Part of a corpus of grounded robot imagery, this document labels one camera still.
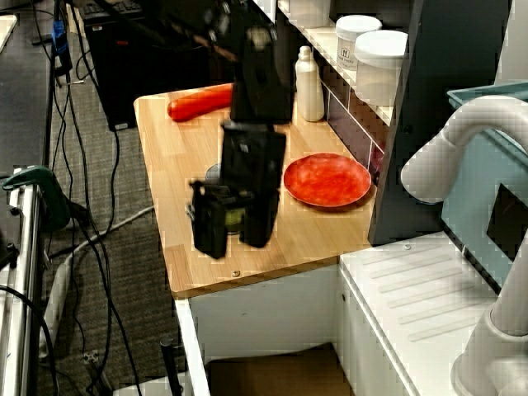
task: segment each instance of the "orange carrot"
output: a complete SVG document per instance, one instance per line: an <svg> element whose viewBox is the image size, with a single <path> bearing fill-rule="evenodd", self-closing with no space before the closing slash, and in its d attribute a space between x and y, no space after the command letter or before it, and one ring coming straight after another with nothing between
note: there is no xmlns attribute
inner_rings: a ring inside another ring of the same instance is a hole
<svg viewBox="0 0 528 396"><path fill-rule="evenodd" d="M233 84L223 84L180 97L169 103L167 112L175 121L186 121L231 104Z"/></svg>

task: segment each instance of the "white plastic container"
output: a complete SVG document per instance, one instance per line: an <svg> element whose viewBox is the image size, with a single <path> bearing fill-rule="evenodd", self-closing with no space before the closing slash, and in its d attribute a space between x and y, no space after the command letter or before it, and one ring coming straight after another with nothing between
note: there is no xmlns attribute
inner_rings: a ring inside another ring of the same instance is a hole
<svg viewBox="0 0 528 396"><path fill-rule="evenodd" d="M370 31L356 39L356 95L376 106L392 106L408 35L401 31Z"/></svg>
<svg viewBox="0 0 528 396"><path fill-rule="evenodd" d="M339 18L336 23L337 66L346 70L357 70L357 59L354 56L357 37L379 29L381 29L381 21L372 16L349 15Z"/></svg>
<svg viewBox="0 0 528 396"><path fill-rule="evenodd" d="M295 64L297 76L297 112L307 121L319 121L324 116L323 88L319 68L310 47L302 46Z"/></svg>
<svg viewBox="0 0 528 396"><path fill-rule="evenodd" d="M297 27L323 27L330 21L331 0L290 0L290 23Z"/></svg>

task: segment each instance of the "small object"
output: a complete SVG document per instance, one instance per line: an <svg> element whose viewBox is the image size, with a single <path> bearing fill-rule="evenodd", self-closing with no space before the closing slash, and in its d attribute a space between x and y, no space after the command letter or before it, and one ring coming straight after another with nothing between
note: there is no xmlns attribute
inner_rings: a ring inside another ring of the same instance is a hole
<svg viewBox="0 0 528 396"><path fill-rule="evenodd" d="M101 367L99 362L99 352L97 350L92 351L92 353L85 353L82 356L84 360L84 367L86 368L90 378L94 380L97 377L97 372ZM112 387L108 381L105 372L101 373L101 379L96 382L95 387L97 389L97 394L101 396L111 396L113 394Z"/></svg>
<svg viewBox="0 0 528 396"><path fill-rule="evenodd" d="M290 23L296 27L323 27L330 22L331 0L290 0Z"/></svg>
<svg viewBox="0 0 528 396"><path fill-rule="evenodd" d="M407 47L407 33L369 31L356 40L356 95L365 103L392 106Z"/></svg>
<svg viewBox="0 0 528 396"><path fill-rule="evenodd" d="M334 153L298 159L284 172L284 186L296 200L323 208L356 202L367 193L370 184L369 171L360 163Z"/></svg>
<svg viewBox="0 0 528 396"><path fill-rule="evenodd" d="M367 31L381 29L381 21L367 15L348 15L339 18L336 23L337 66L346 70L357 70L357 59L354 56L356 39Z"/></svg>
<svg viewBox="0 0 528 396"><path fill-rule="evenodd" d="M216 42L216 34L215 31L213 31L212 29L209 31L209 38L211 39L211 41Z"/></svg>
<svg viewBox="0 0 528 396"><path fill-rule="evenodd" d="M68 33L64 27L64 21L54 21L51 38L55 53L59 56L60 66L55 67L55 76L64 76L72 66L72 58L69 54Z"/></svg>
<svg viewBox="0 0 528 396"><path fill-rule="evenodd" d="M46 45L53 43L53 39L51 38L51 35L42 35L42 36L34 36L31 38L31 45L37 46L37 45Z"/></svg>
<svg viewBox="0 0 528 396"><path fill-rule="evenodd" d="M40 187L46 203L47 210L41 223L42 231L47 233L66 227L70 220L68 199L64 196L57 178L47 167L32 166L22 169L4 180L2 188L5 191L13 191L31 184Z"/></svg>
<svg viewBox="0 0 528 396"><path fill-rule="evenodd" d="M319 68L310 47L300 47L295 64L297 76L297 111L307 121L319 121L324 116L323 88Z"/></svg>
<svg viewBox="0 0 528 396"><path fill-rule="evenodd" d="M228 107L233 95L233 84L222 84L171 101L167 113L176 122Z"/></svg>
<svg viewBox="0 0 528 396"><path fill-rule="evenodd" d="M205 179L206 180L220 179L220 164L219 163L213 165L207 170L207 172L205 173ZM233 210L225 211L225 228L228 230L229 235L235 235L239 232L243 213L244 213L243 209L233 209Z"/></svg>

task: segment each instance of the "carpet floor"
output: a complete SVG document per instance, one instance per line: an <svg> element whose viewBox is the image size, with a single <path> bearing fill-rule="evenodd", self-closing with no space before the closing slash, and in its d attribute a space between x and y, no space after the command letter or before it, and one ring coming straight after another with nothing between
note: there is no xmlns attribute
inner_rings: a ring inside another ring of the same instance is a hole
<svg viewBox="0 0 528 396"><path fill-rule="evenodd" d="M75 62L80 54L77 35L72 35L69 42ZM85 72L86 69L81 65L80 73ZM114 135L108 130L105 114L90 79L87 78L84 84L73 85L71 89L86 152L87 192L92 216L99 231L102 231L106 229L111 216L111 170L116 157L116 142ZM57 89L61 109L64 106L66 91L66 87ZM73 173L72 201L86 206L83 161L71 111L68 111L66 121L64 148ZM55 109L50 148L52 159L59 130L60 117ZM120 162L115 175L114 224L153 204L138 130L122 130L118 135ZM64 194L68 195L70 178L61 149L62 140L59 142L61 144L54 171ZM53 234L50 253L67 248L72 242L83 241L80 230L76 229L73 235L73 227L70 224L66 229ZM139 382L165 376L159 341L166 335L176 338L178 330L154 213L149 212L111 233L105 239L105 245L110 258L111 297L126 330ZM55 258L49 271L45 272L43 299L49 297L54 273L64 258L65 256ZM90 247L84 248L75 256L73 279L54 347L56 365L61 373L61 395L79 394L75 387L80 394L87 394L85 388L91 379L83 363L83 350L97 350L101 361L106 345L107 302L96 256ZM82 324L82 332L73 320L73 312ZM112 318L111 343L105 373L113 389L134 383L125 344L115 318ZM39 396L53 394L50 373L43 366L39 368L37 389Z"/></svg>

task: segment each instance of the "white bottle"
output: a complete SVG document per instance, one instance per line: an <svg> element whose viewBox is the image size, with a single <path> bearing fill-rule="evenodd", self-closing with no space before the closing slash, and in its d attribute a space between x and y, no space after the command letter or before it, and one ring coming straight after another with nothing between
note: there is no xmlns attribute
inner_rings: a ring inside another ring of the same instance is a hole
<svg viewBox="0 0 528 396"><path fill-rule="evenodd" d="M307 121L319 121L324 116L323 88L319 68L307 45L300 47L295 64L297 76L297 111Z"/></svg>

